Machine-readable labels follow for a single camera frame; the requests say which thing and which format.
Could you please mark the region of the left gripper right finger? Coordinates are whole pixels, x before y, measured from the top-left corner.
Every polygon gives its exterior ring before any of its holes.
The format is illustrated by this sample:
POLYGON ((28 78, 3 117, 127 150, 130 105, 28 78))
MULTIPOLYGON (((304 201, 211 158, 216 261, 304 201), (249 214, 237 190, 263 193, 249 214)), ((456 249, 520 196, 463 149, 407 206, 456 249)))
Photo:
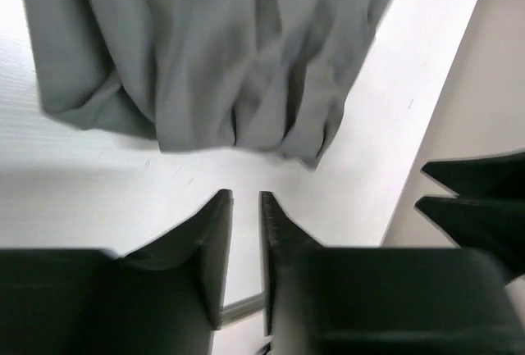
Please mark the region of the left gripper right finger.
POLYGON ((328 247, 260 195, 274 354, 516 354, 496 262, 468 248, 328 247))

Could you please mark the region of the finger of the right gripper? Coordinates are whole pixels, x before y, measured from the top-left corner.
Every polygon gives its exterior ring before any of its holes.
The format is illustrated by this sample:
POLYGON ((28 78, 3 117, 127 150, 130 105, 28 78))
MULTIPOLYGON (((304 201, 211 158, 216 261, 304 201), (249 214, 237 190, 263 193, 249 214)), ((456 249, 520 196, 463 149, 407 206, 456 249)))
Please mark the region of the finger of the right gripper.
POLYGON ((490 254, 504 279, 524 276, 524 201, 424 196, 415 208, 462 248, 490 254))
POLYGON ((422 167, 422 173, 459 196, 524 197, 524 156, 433 161, 422 167))

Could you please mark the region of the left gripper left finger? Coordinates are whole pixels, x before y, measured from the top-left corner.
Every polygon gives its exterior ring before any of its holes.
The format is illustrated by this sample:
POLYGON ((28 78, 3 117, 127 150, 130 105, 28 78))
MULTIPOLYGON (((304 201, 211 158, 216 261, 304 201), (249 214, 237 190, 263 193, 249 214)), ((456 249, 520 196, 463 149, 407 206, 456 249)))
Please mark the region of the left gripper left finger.
POLYGON ((208 354, 221 322, 232 193, 123 257, 1 251, 4 354, 208 354))

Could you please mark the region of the grey pleated skirt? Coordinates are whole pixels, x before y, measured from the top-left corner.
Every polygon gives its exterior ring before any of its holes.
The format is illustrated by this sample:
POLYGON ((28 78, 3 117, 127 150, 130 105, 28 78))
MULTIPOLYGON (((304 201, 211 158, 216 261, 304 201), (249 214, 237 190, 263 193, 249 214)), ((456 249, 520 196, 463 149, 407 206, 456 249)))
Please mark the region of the grey pleated skirt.
POLYGON ((391 0, 24 0, 43 111, 314 168, 391 0))

